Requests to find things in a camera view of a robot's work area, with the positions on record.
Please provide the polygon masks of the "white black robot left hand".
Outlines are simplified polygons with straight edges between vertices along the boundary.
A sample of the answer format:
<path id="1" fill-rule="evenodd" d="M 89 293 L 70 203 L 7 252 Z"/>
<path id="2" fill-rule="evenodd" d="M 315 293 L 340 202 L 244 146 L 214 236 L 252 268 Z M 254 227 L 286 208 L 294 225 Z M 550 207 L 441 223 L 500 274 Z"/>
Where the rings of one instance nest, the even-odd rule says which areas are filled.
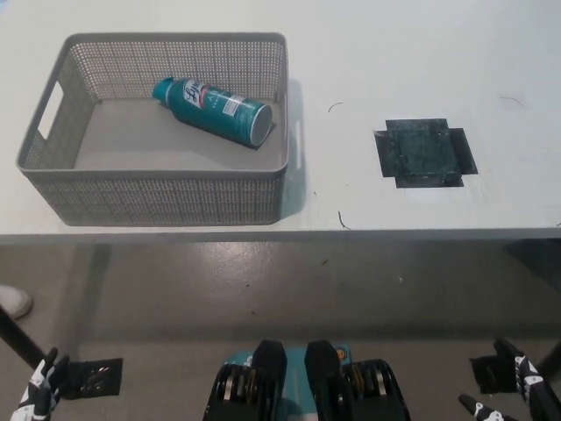
<path id="1" fill-rule="evenodd" d="M 53 347 L 40 361 L 10 421 L 48 421 L 52 418 L 52 413 L 67 386 L 70 362 L 67 355 L 60 358 L 58 355 L 58 349 Z"/>

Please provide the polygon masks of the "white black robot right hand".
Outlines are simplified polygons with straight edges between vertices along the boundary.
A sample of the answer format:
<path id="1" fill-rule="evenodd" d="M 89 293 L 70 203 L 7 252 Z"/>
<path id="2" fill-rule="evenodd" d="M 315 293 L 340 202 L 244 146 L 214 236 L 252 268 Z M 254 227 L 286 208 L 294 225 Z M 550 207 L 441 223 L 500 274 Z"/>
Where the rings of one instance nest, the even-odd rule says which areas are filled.
<path id="1" fill-rule="evenodd" d="M 509 340 L 497 337 L 494 355 L 471 359 L 479 391 L 484 395 L 518 394 L 533 420 L 559 420 L 560 399 L 546 376 Z"/>

